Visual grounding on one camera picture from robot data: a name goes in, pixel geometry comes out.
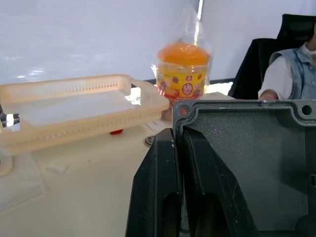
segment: white table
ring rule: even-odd
[[[208,99],[229,99],[210,94]],[[133,177],[144,159],[146,125],[32,154],[45,185],[43,195],[0,214],[3,237],[122,237]],[[52,162],[65,174],[47,170]]]

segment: white plastic tray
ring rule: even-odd
[[[91,116],[55,124],[34,126],[21,119],[21,130],[0,134],[0,152],[16,155],[58,144],[158,120],[169,101],[157,88],[127,75],[111,75],[80,79],[41,81],[0,86],[0,103],[5,114],[28,114],[34,108],[53,107],[56,100],[70,96],[117,90],[130,94],[131,85],[141,89],[140,106],[125,111]]]

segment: denim vest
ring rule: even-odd
[[[289,99],[316,99],[316,65],[310,61],[302,48],[275,52],[271,55],[269,64],[281,55],[291,64],[293,71],[293,86]]]

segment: plastic bag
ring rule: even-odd
[[[174,32],[170,43],[154,56],[152,62],[158,91],[170,101],[169,109],[163,113],[167,120],[171,120],[176,101],[198,99],[204,94],[214,56],[189,1]]]

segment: screw hole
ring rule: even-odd
[[[304,115],[310,115],[312,113],[312,109],[310,106],[308,105],[305,105],[303,108],[302,108],[302,113]]]
[[[189,109],[187,107],[181,107],[180,108],[180,115],[186,116],[189,113]]]
[[[310,182],[311,182],[311,185],[316,188],[316,175],[312,174],[310,176]]]

